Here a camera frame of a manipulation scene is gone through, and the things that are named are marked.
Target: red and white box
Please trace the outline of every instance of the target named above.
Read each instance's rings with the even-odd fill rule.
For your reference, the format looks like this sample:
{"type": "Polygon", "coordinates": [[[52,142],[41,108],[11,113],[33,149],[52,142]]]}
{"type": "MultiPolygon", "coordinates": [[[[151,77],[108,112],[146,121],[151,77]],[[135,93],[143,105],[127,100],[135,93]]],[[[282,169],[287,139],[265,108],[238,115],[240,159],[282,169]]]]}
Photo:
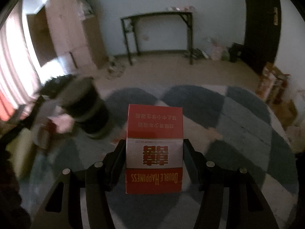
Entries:
{"type": "Polygon", "coordinates": [[[126,144],[126,193],[181,191],[182,108],[130,104],[126,144]]]}

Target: orange object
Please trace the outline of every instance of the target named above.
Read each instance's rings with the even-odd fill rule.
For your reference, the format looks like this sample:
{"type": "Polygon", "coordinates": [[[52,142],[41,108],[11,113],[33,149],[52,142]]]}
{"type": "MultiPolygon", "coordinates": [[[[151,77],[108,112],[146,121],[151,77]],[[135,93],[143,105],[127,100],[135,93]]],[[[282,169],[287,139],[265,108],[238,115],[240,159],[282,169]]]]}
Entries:
{"type": "Polygon", "coordinates": [[[126,193],[180,192],[182,164],[182,108],[130,104],[126,193]]]}

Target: curtain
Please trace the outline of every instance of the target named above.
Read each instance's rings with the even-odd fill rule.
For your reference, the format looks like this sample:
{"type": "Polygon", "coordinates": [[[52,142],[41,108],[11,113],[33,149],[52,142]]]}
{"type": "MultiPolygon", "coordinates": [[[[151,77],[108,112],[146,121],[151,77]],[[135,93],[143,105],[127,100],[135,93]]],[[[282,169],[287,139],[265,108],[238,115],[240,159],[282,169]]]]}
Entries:
{"type": "Polygon", "coordinates": [[[0,91],[17,109],[20,104],[29,104],[39,88],[24,38],[20,1],[0,30],[0,91]]]}

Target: patterned tablecloth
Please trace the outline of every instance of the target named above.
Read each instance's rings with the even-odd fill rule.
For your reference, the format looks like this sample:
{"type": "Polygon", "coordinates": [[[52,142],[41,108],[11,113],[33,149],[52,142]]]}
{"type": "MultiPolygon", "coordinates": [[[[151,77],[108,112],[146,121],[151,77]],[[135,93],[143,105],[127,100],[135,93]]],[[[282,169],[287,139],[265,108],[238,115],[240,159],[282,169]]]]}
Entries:
{"type": "MultiPolygon", "coordinates": [[[[280,228],[293,219],[298,198],[294,154],[271,110],[248,90],[227,86],[125,88],[102,97],[115,126],[104,139],[92,140],[79,131],[62,140],[48,157],[36,157],[29,183],[21,184],[23,206],[35,213],[46,192],[64,168],[88,168],[113,151],[111,141],[126,125],[128,105],[183,107],[184,138],[207,160],[225,169],[244,166],[261,188],[280,228]]],[[[191,184],[185,166],[182,192],[161,195],[125,194],[124,173],[107,193],[116,228],[193,228],[203,193],[191,184]]],[[[82,192],[81,204],[85,204],[82,192]]],[[[220,228],[225,228],[228,189],[225,189],[220,228]]],[[[89,228],[85,213],[84,228],[89,228]]]]}

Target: silver screw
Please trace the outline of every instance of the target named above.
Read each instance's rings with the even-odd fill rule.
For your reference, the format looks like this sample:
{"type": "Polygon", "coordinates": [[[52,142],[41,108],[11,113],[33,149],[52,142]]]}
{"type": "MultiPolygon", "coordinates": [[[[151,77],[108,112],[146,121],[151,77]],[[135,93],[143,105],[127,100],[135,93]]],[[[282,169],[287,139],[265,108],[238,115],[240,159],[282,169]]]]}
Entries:
{"type": "Polygon", "coordinates": [[[95,164],[94,164],[94,167],[96,167],[96,168],[100,168],[100,167],[102,167],[103,166],[103,163],[102,162],[96,162],[95,164]]]}
{"type": "Polygon", "coordinates": [[[69,173],[70,173],[70,169],[67,168],[67,169],[64,169],[64,170],[63,170],[63,174],[64,174],[64,175],[67,175],[67,174],[69,174],[69,173]]]}
{"type": "Polygon", "coordinates": [[[207,167],[214,167],[215,166],[214,162],[212,162],[212,161],[206,162],[206,165],[207,165],[207,167]]]}
{"type": "Polygon", "coordinates": [[[239,169],[240,173],[246,174],[248,171],[245,167],[239,169]]]}

